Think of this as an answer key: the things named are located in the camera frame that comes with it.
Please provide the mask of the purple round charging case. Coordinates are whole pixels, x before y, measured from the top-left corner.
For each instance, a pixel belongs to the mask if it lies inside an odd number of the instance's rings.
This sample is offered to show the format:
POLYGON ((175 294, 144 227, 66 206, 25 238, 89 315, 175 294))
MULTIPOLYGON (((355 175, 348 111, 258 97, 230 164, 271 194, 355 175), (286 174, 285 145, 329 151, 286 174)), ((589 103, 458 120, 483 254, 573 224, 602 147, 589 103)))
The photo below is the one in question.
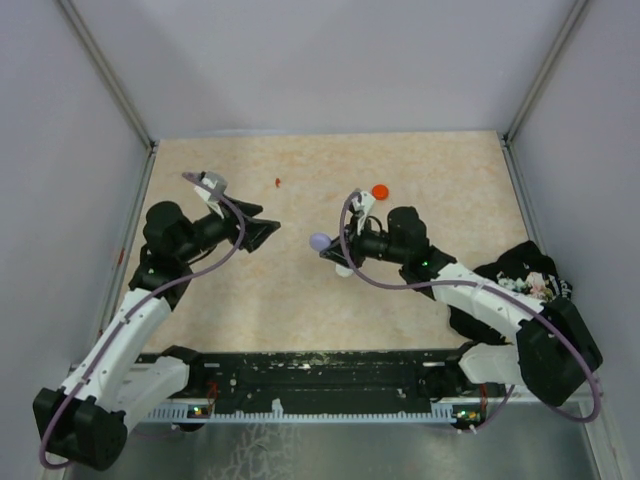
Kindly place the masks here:
POLYGON ((310 235, 309 245, 316 252, 322 252, 330 247, 332 239, 329 235, 322 232, 316 232, 310 235))

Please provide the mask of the white round charging case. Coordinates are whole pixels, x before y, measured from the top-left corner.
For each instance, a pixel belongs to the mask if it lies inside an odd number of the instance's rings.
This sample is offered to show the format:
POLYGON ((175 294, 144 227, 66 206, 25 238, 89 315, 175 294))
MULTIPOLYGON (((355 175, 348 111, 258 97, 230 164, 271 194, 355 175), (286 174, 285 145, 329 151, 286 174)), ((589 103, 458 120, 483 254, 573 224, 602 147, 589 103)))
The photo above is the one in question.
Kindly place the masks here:
POLYGON ((342 278, 348 278, 353 274, 353 271, 349 268, 343 267, 342 265, 336 265, 335 273, 342 278))

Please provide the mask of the orange round charging case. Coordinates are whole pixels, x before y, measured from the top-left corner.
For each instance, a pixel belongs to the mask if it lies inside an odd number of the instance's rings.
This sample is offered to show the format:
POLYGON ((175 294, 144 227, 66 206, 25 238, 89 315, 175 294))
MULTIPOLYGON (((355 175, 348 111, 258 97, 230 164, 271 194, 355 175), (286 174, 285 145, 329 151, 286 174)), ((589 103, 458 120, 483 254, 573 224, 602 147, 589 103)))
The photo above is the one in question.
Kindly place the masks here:
POLYGON ((384 184, 376 184, 371 188, 371 194, 376 200, 386 200, 389 197, 389 188, 384 184))

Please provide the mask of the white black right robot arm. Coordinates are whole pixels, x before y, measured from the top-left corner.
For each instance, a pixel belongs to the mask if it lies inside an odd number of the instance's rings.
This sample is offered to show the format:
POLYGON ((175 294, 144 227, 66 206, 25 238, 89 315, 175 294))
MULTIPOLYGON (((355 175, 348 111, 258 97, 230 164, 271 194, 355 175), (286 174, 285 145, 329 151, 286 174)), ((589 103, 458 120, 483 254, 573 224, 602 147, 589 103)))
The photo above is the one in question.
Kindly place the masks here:
POLYGON ((465 267, 430 243, 427 227, 413 207, 396 207, 386 229, 359 207, 345 217, 343 229, 314 243, 321 258, 354 271, 365 260, 397 264, 399 274, 429 298, 444 303, 497 331, 500 345, 475 340, 462 348, 446 372, 448 387, 470 395, 484 383, 526 387, 542 402, 559 407, 594 378, 602 354, 567 298, 543 300, 510 290, 465 267))

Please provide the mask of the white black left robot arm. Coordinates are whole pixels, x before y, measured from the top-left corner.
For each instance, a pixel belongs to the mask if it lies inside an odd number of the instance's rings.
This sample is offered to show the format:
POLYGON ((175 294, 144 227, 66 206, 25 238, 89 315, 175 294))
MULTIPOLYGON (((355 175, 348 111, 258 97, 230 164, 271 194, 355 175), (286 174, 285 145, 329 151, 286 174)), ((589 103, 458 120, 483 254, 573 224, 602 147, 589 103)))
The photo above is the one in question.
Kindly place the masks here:
POLYGON ((119 309, 61 386, 41 389, 33 401, 41 437, 39 460, 45 469, 78 463, 104 471, 159 403, 175 393, 194 397, 206 389, 208 373, 196 365, 198 352, 188 348, 170 348, 141 373, 131 369, 197 278, 194 263, 224 241, 234 251, 251 253, 280 229, 279 222, 260 218, 262 210, 222 196, 196 221, 172 201, 147 211, 140 264, 119 309))

